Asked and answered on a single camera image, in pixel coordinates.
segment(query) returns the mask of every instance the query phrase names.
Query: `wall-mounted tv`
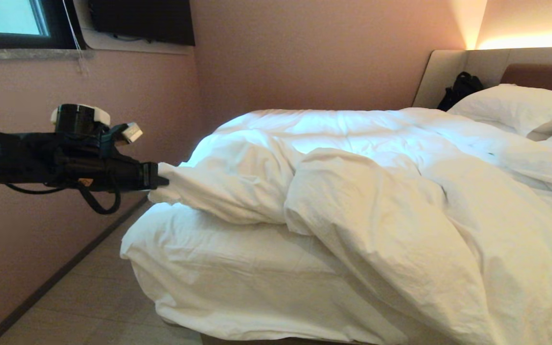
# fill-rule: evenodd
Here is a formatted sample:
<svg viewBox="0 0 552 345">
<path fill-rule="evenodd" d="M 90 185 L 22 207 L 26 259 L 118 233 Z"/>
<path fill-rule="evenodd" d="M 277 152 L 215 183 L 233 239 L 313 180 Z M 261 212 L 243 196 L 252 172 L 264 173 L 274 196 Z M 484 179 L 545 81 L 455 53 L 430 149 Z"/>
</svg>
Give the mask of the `wall-mounted tv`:
<svg viewBox="0 0 552 345">
<path fill-rule="evenodd" d="M 97 31 L 195 46 L 189 0 L 89 0 L 88 5 Z"/>
</svg>

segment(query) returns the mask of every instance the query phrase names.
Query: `tiled floor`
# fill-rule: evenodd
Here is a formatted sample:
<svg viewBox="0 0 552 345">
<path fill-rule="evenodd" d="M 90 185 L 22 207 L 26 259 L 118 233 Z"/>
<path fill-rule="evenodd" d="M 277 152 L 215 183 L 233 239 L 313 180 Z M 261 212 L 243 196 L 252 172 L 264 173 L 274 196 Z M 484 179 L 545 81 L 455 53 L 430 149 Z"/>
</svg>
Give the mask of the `tiled floor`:
<svg viewBox="0 0 552 345">
<path fill-rule="evenodd" d="M 168 326 L 118 256 L 120 240 L 151 203 L 103 241 L 31 308 L 0 345 L 201 345 L 197 332 Z"/>
</svg>

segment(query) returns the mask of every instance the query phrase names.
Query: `black bag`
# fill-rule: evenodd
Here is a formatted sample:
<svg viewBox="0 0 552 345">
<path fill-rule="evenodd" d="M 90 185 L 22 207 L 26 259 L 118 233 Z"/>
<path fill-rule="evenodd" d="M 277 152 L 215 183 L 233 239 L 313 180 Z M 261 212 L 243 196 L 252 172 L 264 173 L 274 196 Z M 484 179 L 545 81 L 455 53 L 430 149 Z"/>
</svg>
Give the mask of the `black bag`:
<svg viewBox="0 0 552 345">
<path fill-rule="evenodd" d="M 453 87 L 447 87 L 447 94 L 445 94 L 442 101 L 440 101 L 438 109 L 447 111 L 451 109 L 455 103 L 463 100 L 464 97 L 482 89 L 484 89 L 484 87 L 477 76 L 472 76 L 468 72 L 462 72 L 457 76 L 457 79 L 455 79 Z"/>
</svg>

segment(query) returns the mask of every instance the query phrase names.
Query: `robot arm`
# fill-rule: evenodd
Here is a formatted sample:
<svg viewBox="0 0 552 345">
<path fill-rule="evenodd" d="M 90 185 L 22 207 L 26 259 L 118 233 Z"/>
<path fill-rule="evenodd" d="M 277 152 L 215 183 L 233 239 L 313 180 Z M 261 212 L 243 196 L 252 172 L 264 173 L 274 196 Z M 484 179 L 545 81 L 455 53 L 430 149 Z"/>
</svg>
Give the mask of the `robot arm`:
<svg viewBox="0 0 552 345">
<path fill-rule="evenodd" d="M 29 194 L 77 189 L 99 214 L 116 212 L 122 192 L 169 184 L 157 175 L 156 163 L 140 163 L 116 149 L 142 135 L 136 124 L 110 128 L 106 112 L 79 104 L 60 105 L 52 122 L 54 133 L 0 133 L 0 184 Z M 14 186 L 26 183 L 54 189 L 38 192 Z M 114 193 L 116 201 L 112 208 L 104 209 L 91 192 Z"/>
</svg>

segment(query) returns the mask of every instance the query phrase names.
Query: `pink wall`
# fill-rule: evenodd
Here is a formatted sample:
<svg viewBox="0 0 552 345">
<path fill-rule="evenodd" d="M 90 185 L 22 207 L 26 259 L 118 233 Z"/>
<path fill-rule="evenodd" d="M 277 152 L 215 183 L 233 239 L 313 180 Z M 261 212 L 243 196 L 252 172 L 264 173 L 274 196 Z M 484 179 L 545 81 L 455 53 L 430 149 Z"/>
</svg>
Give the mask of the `pink wall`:
<svg viewBox="0 0 552 345">
<path fill-rule="evenodd" d="M 400 109 L 429 54 L 463 49 L 451 0 L 195 0 L 215 127 L 265 108 Z"/>
<path fill-rule="evenodd" d="M 121 152 L 139 160 L 184 159 L 203 122 L 193 56 L 98 52 L 90 76 L 75 61 L 0 61 L 0 131 L 52 131 L 61 103 L 92 104 L 144 136 Z M 125 208 L 142 195 L 127 195 Z M 75 191 L 18 194 L 0 185 L 0 321 L 120 214 L 99 216 Z"/>
<path fill-rule="evenodd" d="M 477 49 L 552 46 L 552 0 L 487 0 Z"/>
</svg>

